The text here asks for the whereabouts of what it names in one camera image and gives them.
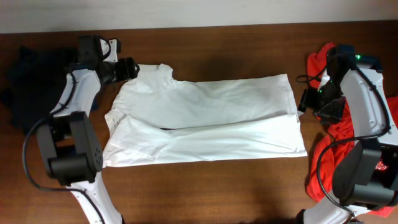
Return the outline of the white t-shirt with robot print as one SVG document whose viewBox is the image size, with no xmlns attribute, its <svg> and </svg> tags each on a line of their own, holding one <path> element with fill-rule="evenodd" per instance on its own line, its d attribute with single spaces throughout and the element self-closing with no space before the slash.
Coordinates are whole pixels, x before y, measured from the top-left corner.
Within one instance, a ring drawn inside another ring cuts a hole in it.
<svg viewBox="0 0 398 224">
<path fill-rule="evenodd" d="M 307 155 L 285 74 L 188 82 L 168 65 L 142 65 L 105 120 L 105 167 Z"/>
</svg>

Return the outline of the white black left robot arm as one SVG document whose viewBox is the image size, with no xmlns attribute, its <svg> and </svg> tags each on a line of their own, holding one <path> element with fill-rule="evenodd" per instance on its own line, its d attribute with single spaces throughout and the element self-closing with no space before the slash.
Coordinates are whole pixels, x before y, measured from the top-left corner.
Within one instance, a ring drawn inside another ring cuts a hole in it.
<svg viewBox="0 0 398 224">
<path fill-rule="evenodd" d="M 79 37 L 78 58 L 67 67 L 66 85 L 57 105 L 31 127 L 22 147 L 29 182 L 42 191 L 72 193 L 90 223 L 124 223 L 103 182 L 103 150 L 89 120 L 104 85 L 132 80 L 140 71 L 133 58 L 118 58 L 120 52 L 117 38 Z M 29 172 L 27 147 L 33 134 L 45 171 L 58 181 L 58 188 L 38 184 Z"/>
</svg>

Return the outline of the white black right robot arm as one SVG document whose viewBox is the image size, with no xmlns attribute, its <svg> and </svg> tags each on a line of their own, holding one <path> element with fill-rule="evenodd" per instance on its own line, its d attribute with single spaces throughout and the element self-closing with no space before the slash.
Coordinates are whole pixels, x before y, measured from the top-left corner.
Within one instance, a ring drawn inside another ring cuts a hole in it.
<svg viewBox="0 0 398 224">
<path fill-rule="evenodd" d="M 359 215 L 397 205 L 397 126 L 383 90 L 383 69 L 377 57 L 356 54 L 352 45 L 338 44 L 326 52 L 326 65 L 304 90 L 298 111 L 311 109 L 322 121 L 336 124 L 348 106 L 354 135 L 329 143 L 317 157 L 316 177 L 324 198 L 301 210 L 296 223 L 358 223 Z M 331 148 L 354 144 L 333 171 L 332 187 L 322 183 L 321 162 Z"/>
</svg>

